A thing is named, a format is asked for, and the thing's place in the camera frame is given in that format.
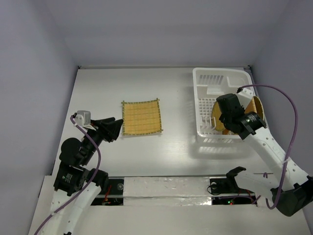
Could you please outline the square green-rimmed bamboo plate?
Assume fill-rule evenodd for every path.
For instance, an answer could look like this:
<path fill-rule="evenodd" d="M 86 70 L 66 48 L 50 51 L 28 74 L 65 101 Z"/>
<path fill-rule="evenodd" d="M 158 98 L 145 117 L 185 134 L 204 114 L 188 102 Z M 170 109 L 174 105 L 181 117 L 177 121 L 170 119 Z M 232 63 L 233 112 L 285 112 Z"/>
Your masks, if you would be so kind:
<path fill-rule="evenodd" d="M 122 134 L 145 136 L 162 133 L 159 99 L 141 102 L 122 101 Z"/>

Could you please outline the curved green-rimmed bamboo plate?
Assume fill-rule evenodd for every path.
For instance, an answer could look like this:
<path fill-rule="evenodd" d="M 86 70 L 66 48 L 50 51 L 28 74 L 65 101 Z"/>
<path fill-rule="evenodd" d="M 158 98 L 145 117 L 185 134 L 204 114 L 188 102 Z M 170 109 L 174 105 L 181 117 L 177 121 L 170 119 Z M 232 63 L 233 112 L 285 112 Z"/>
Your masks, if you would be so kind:
<path fill-rule="evenodd" d="M 221 132 L 222 135 L 228 135 L 229 130 L 225 128 L 224 124 L 220 121 L 222 113 L 220 110 L 220 107 L 218 105 L 218 102 L 216 101 L 213 105 L 212 108 L 212 113 L 211 113 L 211 120 L 213 127 L 216 131 Z"/>

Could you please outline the orange woven bamboo plate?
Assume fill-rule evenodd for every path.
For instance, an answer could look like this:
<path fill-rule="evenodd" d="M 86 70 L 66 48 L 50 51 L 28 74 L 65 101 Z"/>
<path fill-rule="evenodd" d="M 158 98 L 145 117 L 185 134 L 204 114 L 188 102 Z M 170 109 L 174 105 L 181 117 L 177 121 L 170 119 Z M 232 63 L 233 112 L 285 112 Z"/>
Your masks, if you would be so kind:
<path fill-rule="evenodd" d="M 254 96 L 245 109 L 245 113 L 255 112 L 262 120 L 265 120 L 264 108 L 259 97 Z"/>

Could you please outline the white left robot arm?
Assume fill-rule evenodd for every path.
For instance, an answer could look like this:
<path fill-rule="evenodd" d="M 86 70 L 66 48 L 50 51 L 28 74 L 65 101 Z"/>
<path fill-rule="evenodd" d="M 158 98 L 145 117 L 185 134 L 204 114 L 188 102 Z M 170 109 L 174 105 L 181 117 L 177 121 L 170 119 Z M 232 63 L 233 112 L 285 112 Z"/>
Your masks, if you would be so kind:
<path fill-rule="evenodd" d="M 109 176 L 100 170 L 100 144 L 117 140 L 122 119 L 92 120 L 75 113 L 72 124 L 83 133 L 81 140 L 66 139 L 61 145 L 60 165 L 53 185 L 50 221 L 44 235 L 73 235 L 87 208 L 108 189 Z"/>

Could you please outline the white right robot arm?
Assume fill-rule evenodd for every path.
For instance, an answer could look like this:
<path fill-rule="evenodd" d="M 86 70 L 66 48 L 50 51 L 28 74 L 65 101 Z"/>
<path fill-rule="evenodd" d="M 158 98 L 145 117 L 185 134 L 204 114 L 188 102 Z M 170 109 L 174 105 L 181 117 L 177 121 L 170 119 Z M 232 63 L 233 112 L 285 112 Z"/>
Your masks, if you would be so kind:
<path fill-rule="evenodd" d="M 275 179 L 249 173 L 239 166 L 226 174 L 225 186 L 231 192 L 248 189 L 259 194 L 273 202 L 271 209 L 291 217 L 313 201 L 313 178 L 291 159 L 290 148 L 283 150 L 256 112 L 245 112 L 252 98 L 247 86 L 217 97 L 219 120 L 261 157 Z"/>

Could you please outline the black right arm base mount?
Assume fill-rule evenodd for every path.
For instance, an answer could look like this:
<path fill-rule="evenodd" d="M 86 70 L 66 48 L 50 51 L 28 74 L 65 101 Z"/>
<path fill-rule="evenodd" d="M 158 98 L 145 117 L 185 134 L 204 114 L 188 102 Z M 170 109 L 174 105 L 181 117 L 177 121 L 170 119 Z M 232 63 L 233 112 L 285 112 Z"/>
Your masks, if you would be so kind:
<path fill-rule="evenodd" d="M 244 167 L 236 167 L 230 170 L 224 177 L 213 177 L 209 180 L 207 192 L 212 196 L 212 205 L 252 205 L 256 204 L 254 192 L 239 188 L 235 182 L 235 176 L 246 170 Z"/>

